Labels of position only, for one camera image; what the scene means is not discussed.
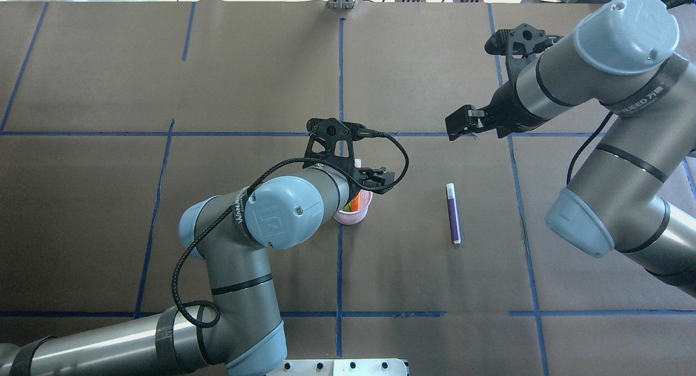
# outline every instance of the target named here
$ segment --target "blue tape line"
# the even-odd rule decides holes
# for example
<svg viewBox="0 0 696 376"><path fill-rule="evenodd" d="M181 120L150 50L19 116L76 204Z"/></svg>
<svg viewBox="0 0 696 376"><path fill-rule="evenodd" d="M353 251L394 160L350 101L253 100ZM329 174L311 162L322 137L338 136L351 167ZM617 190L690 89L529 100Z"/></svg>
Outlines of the blue tape line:
<svg viewBox="0 0 696 376"><path fill-rule="evenodd" d="M396 131L388 133L395 137L447 137L447 133L420 132L420 131ZM2 131L4 136L42 136L42 137L166 137L164 131ZM529 137L589 137L592 133L514 133L515 138ZM307 137L306 132L294 131L174 131L175 137ZM475 134L462 135L462 137L477 138Z"/></svg>
<svg viewBox="0 0 696 376"><path fill-rule="evenodd" d="M176 137L307 137L308 133L283 131L176 131Z"/></svg>
<svg viewBox="0 0 696 376"><path fill-rule="evenodd" d="M388 133L395 137L446 137L447 133L419 133L419 132L402 132ZM462 135L463 137L473 137L473 134Z"/></svg>
<svg viewBox="0 0 696 376"><path fill-rule="evenodd" d="M356 311L343 312L345 317L440 317L445 316L445 311Z"/></svg>
<svg viewBox="0 0 696 376"><path fill-rule="evenodd" d="M493 17L493 7L488 4L488 17L490 22L490 34L495 34L495 22ZM498 84L502 86L502 71L500 69L500 59L495 56L495 68L498 72ZM522 189L520 188L519 174L517 172L517 160L515 160L514 142L512 135L507 136L507 143L510 150L510 162L512 163L512 175L515 182L515 194L517 195L517 208L519 209L522 227L524 228L524 247L527 251L527 272L529 273L530 288L532 289L532 302L534 303L535 321L537 322L537 338L539 339L539 352L542 357L542 370L544 376L549 376L549 361L546 358L546 343L544 342L544 328L542 327L542 316L539 312L539 297L537 297L537 282L534 275L534 264L532 264L532 250L529 245L529 234L527 234L527 219L524 213L524 202L522 201Z"/></svg>
<svg viewBox="0 0 696 376"><path fill-rule="evenodd" d="M41 10L41 16L39 21L36 23L36 29L34 29L34 35L32 36L32 41L29 43L29 48L27 49L27 54L24 56L24 61L22 62L22 67L20 68L20 74L17 76L17 81L15 81L15 87L12 89L12 94L10 94L10 100L7 102L7 108L5 108L5 116L2 118L2 123L0 123L0 132L5 129L5 124L7 124L7 119L10 116L10 111L12 110L12 105L15 102L15 96L17 96L17 91L22 83L22 77L24 76L24 71L27 69L27 64L29 63L29 57L32 55L32 50L34 49L34 44L36 44L36 38L41 30L41 25L43 24L43 19L46 16L46 11L48 10L48 2L44 3L44 7Z"/></svg>
<svg viewBox="0 0 696 376"><path fill-rule="evenodd" d="M696 200L696 183L694 183L694 177L691 173L691 168L689 168L689 163L686 162L686 158L681 161L681 165L684 167L684 172L686 172L686 179L689 180L689 187L691 187L691 195Z"/></svg>
<svg viewBox="0 0 696 376"><path fill-rule="evenodd" d="M343 121L343 22L338 21L338 120Z"/></svg>
<svg viewBox="0 0 696 376"><path fill-rule="evenodd" d="M167 160L169 159L169 147L172 143L172 130L174 129L174 120L169 124L169 132L167 133L167 143L164 147L164 158L162 158L162 169L159 172L159 183L157 185L157 196L154 198L154 210L152 210L152 221L150 222L150 234L147 236L147 248L145 250L145 259L142 262L142 274L140 276L140 287L138 289L138 298L135 303L134 319L141 317L142 296L145 294L145 282L147 280L147 267L150 265L150 255L152 253L152 242L154 241L154 225L157 222L157 213L159 212L159 202L162 196L162 182L164 182L164 172L167 170Z"/></svg>
<svg viewBox="0 0 696 376"><path fill-rule="evenodd" d="M696 311L678 309L616 309L588 311L540 311L541 316L696 316ZM533 317L534 311L511 311L508 316Z"/></svg>
<svg viewBox="0 0 696 376"><path fill-rule="evenodd" d="M343 24L338 21L338 120L343 121ZM343 141L339 143L343 156ZM338 254L336 257L336 358L343 357L343 224L338 223Z"/></svg>
<svg viewBox="0 0 696 376"><path fill-rule="evenodd" d="M493 7L488 4L488 22L490 24L490 34L495 34L495 22L493 19ZM495 56L495 69L498 71L498 86L502 86L502 70L500 69L500 56Z"/></svg>
<svg viewBox="0 0 696 376"><path fill-rule="evenodd" d="M164 131L5 131L6 136L166 137ZM175 131L175 137L307 137L308 133L266 131Z"/></svg>
<svg viewBox="0 0 696 376"><path fill-rule="evenodd" d="M191 2L191 14L189 15L189 27L186 30L186 41L184 42L184 54L181 56L182 61L186 61L186 56L189 54L189 41L191 40L191 28L194 26L194 13L196 13L196 2Z"/></svg>
<svg viewBox="0 0 696 376"><path fill-rule="evenodd" d="M147 131L5 131L0 135L21 137L164 137L167 136L167 133Z"/></svg>
<svg viewBox="0 0 696 376"><path fill-rule="evenodd" d="M281 312L281 317L336 317L334 311L288 311Z"/></svg>
<svg viewBox="0 0 696 376"><path fill-rule="evenodd" d="M336 358L343 358L343 224L338 223L336 258Z"/></svg>
<svg viewBox="0 0 696 376"><path fill-rule="evenodd" d="M606 133L599 133L598 136L604 137ZM592 133L513 133L514 137L589 137Z"/></svg>
<svg viewBox="0 0 696 376"><path fill-rule="evenodd" d="M4 311L0 317L133 317L132 312L52 312L52 311Z"/></svg>

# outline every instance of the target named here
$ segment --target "floor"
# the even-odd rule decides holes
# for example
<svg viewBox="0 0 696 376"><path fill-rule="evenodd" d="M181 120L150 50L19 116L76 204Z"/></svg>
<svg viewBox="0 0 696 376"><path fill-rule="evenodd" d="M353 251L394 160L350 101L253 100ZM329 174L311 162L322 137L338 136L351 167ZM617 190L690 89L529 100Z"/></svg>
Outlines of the floor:
<svg viewBox="0 0 696 376"><path fill-rule="evenodd" d="M444 133L446 115L484 106L505 80L482 50L492 31L527 22L564 35L593 10L0 4L0 342L171 306L181 213L302 155L306 121L335 116L394 133L411 169L364 222L331 221L270 253L288 358L396 357L411 374L693 374L696 299L544 225L599 104L504 140ZM694 58L694 7L674 13ZM361 141L356 155L401 170L388 143ZM694 165L661 190L691 215ZM182 282L184 299L209 297L201 261Z"/></svg>

